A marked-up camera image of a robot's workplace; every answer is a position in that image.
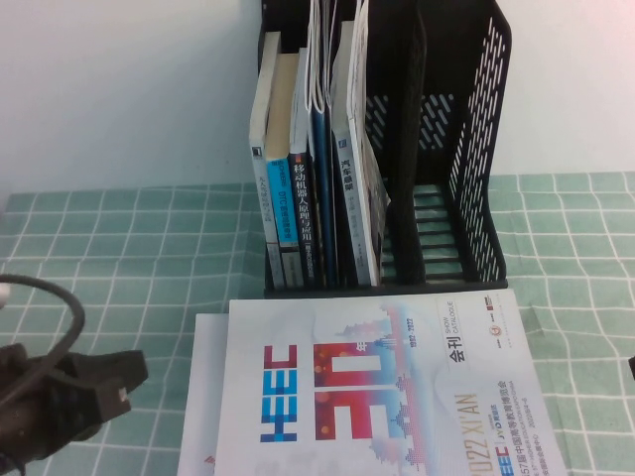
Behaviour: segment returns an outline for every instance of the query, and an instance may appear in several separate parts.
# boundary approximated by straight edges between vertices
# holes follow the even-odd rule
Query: printed cover
[[[217,476],[564,475],[511,291],[233,301]]]

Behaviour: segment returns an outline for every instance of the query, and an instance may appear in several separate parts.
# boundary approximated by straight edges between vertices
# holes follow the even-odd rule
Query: sheet of paper
[[[178,476],[214,474],[227,325],[227,314],[196,316]]]

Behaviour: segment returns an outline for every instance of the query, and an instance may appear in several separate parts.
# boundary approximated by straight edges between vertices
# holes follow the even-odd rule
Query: desk file organizer
[[[487,187],[511,53],[494,0],[369,1],[366,130],[386,180],[382,285],[275,291],[331,298],[507,288]],[[307,43],[310,0],[262,0],[262,37]],[[338,0],[353,20],[355,0]]]

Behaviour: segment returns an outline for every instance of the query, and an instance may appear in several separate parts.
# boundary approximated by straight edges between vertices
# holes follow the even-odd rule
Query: book
[[[271,199],[269,178],[267,177],[267,163],[265,161],[265,135],[267,131],[267,118],[269,116],[269,102],[273,84],[276,60],[280,50],[280,32],[265,34],[265,42],[262,50],[260,74],[256,86],[256,96],[251,109],[249,121],[249,145],[254,167],[254,178],[258,187],[260,212],[262,225],[267,242],[267,254],[271,265],[271,276],[276,290],[285,287],[285,277],[282,269],[282,258],[276,232],[276,222]]]
[[[381,177],[377,159],[366,134],[366,60],[368,49],[368,1],[357,2],[352,33],[351,61],[348,71],[346,114],[350,130],[354,169],[361,211],[362,236],[370,285],[379,285],[381,249],[390,198]]]
[[[178,476],[214,474],[227,314],[197,314]]]
[[[298,54],[278,54],[265,140],[267,172],[287,288],[304,285],[289,171],[291,108],[297,73]]]
[[[314,217],[314,176],[309,156],[309,113],[305,107],[305,80],[307,73],[307,49],[298,51],[298,75],[291,112],[289,168],[294,195],[294,206],[298,217],[300,256],[305,284],[314,288],[318,279],[318,244]]]
[[[310,112],[311,137],[315,148],[317,209],[319,213],[320,244],[323,272],[328,287],[337,286],[337,248],[333,200],[333,169],[330,149],[328,106],[329,63],[329,4],[312,0],[308,27],[309,52],[307,72],[307,109]]]
[[[216,476],[565,475],[511,290],[230,304]]]
[[[348,73],[350,53],[353,41],[353,22],[342,22],[339,36],[339,48],[333,66],[331,97],[331,130],[338,163],[337,174],[343,189],[350,250],[353,255],[355,274],[359,286],[370,286],[370,268],[367,240],[362,226],[363,216],[360,203],[361,177],[357,176],[354,166],[352,139],[346,112],[348,94]]]

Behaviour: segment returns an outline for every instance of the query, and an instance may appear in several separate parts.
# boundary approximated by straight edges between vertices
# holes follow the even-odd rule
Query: green grid tablecloth
[[[635,475],[635,175],[496,177],[490,206],[570,474]],[[87,324],[74,347],[143,349],[134,410],[29,475],[174,475],[194,316],[258,298],[264,237],[249,184],[13,195],[4,272],[56,281]],[[14,289],[0,345],[47,351],[68,324],[51,298]]]

